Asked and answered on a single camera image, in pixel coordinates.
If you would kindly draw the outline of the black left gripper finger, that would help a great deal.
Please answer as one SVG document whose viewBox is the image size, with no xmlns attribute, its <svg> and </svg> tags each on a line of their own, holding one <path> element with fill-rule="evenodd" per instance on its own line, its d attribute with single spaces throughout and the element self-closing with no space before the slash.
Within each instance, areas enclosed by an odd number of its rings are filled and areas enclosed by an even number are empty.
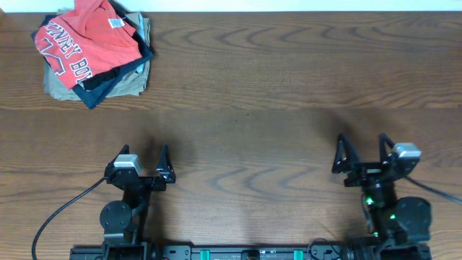
<svg viewBox="0 0 462 260">
<path fill-rule="evenodd" d="M 129 146 L 125 144 L 121 151 L 110 161 L 112 166 L 129 166 L 130 157 L 128 157 Z"/>
<path fill-rule="evenodd" d="M 162 145 L 156 171 L 160 174 L 164 182 L 166 183 L 176 182 L 176 174 L 173 168 L 173 164 L 171 163 L 171 160 L 170 160 L 170 150 L 167 144 Z"/>
</svg>

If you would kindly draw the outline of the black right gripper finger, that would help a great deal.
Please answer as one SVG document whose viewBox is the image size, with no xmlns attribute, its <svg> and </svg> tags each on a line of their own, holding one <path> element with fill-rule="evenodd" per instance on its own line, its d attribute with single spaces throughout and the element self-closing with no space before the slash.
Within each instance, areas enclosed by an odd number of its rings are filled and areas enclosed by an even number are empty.
<svg viewBox="0 0 462 260">
<path fill-rule="evenodd" d="M 359 155 L 346 134 L 338 135 L 331 172 L 349 173 L 357 169 L 358 163 Z"/>
<path fill-rule="evenodd" d="M 379 153 L 380 161 L 387 160 L 387 148 L 393 148 L 395 143 L 388 137 L 387 134 L 381 133 L 379 136 Z"/>
</svg>

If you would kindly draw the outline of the red printed t-shirt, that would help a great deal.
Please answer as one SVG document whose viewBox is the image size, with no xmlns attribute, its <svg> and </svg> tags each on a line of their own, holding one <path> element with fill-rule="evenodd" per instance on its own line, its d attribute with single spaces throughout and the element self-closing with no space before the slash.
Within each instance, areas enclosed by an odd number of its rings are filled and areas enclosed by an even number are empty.
<svg viewBox="0 0 462 260">
<path fill-rule="evenodd" d="M 108 0 L 78 0 L 74 9 L 40 26 L 35 47 L 65 88 L 141 58 L 136 29 Z"/>
</svg>

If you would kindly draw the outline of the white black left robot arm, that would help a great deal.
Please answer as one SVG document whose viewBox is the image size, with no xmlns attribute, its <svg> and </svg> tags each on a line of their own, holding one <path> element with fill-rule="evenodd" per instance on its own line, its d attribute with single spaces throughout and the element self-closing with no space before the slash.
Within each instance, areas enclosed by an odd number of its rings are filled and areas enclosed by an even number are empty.
<svg viewBox="0 0 462 260">
<path fill-rule="evenodd" d="M 123 191 L 123 198 L 106 204 L 100 213 L 104 229 L 104 259 L 161 259 L 159 246 L 142 240 L 151 193 L 175 183 L 175 171 L 167 144 L 162 145 L 156 176 L 141 176 L 139 157 L 126 144 L 105 167 L 106 183 Z"/>
</svg>

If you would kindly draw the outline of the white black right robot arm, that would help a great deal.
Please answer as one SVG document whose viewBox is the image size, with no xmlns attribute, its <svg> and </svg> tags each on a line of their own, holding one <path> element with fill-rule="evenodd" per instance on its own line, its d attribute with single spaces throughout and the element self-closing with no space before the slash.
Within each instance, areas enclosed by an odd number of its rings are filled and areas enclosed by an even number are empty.
<svg viewBox="0 0 462 260">
<path fill-rule="evenodd" d="M 332 173 L 344 173 L 346 187 L 360 187 L 369 235 L 347 241 L 313 240 L 306 246 L 166 246 L 167 260 L 430 259 L 432 208 L 420 197 L 398 198 L 395 181 L 406 178 L 422 152 L 413 143 L 395 143 L 381 134 L 380 159 L 360 160 L 347 136 L 340 134 Z"/>
</svg>

